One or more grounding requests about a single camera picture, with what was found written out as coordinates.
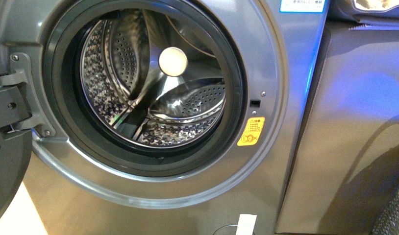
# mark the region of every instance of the yellow warning label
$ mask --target yellow warning label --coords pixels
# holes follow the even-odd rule
[[[251,117],[247,121],[241,138],[237,142],[238,146],[255,145],[259,140],[264,125],[264,117]]]

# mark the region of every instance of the washing machine door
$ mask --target washing machine door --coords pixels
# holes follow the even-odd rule
[[[13,78],[6,74],[0,64],[0,79]],[[22,86],[0,86],[0,217],[21,184],[31,155],[31,130],[15,129],[30,116],[21,90]]]

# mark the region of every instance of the white paper tag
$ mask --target white paper tag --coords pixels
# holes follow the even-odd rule
[[[236,235],[253,235],[257,215],[240,214]]]
[[[282,0],[280,12],[322,13],[326,0]]]

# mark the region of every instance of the front-load washing machine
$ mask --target front-load washing machine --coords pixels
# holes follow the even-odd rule
[[[0,216],[28,169],[51,235],[273,234],[327,6],[0,0]]]

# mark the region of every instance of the door hinge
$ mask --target door hinge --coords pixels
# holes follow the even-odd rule
[[[45,116],[34,87],[30,57],[25,53],[13,53],[9,61],[13,73],[0,75],[0,87],[17,86],[29,112],[29,118],[13,123],[12,128],[14,130],[34,128],[41,136],[55,135],[55,129]]]

